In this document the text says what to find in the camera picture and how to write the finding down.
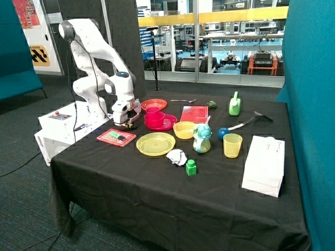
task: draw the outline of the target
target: white box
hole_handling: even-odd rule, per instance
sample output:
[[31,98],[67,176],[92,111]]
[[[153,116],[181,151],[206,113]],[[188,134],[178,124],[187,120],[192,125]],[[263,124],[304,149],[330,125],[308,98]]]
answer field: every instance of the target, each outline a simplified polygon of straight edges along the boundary
[[252,138],[242,188],[278,197],[284,177],[285,142],[272,137]]

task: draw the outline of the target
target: yellow railing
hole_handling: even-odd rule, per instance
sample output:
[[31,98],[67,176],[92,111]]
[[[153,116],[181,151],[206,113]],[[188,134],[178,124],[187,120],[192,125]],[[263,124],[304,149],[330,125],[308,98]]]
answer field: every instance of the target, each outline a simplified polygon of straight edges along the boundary
[[[226,12],[199,13],[199,23],[205,22],[231,22],[231,21],[252,21],[265,19],[285,19],[288,7],[256,8],[230,10]],[[193,24],[194,14],[172,15],[162,17],[140,17],[139,27],[147,26],[167,26]]]

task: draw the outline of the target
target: label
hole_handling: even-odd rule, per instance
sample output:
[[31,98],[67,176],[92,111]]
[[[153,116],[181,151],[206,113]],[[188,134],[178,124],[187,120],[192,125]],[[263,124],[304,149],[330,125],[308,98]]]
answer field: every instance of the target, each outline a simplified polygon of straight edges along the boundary
[[42,45],[29,46],[32,64],[34,66],[50,66],[47,50]]

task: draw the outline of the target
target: blue ball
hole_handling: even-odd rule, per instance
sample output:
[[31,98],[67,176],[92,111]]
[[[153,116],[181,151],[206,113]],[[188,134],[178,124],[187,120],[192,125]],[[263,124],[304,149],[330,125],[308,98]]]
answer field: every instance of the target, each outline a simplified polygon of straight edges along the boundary
[[218,131],[218,139],[219,141],[223,141],[224,140],[224,136],[226,134],[230,133],[230,131],[227,128],[221,128]]

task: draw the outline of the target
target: sippy cup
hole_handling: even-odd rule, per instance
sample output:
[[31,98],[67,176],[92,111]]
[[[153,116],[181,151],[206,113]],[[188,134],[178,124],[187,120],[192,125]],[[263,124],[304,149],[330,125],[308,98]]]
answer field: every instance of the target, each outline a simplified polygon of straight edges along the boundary
[[206,153],[210,149],[210,127],[207,124],[197,124],[193,127],[193,149],[199,153]]

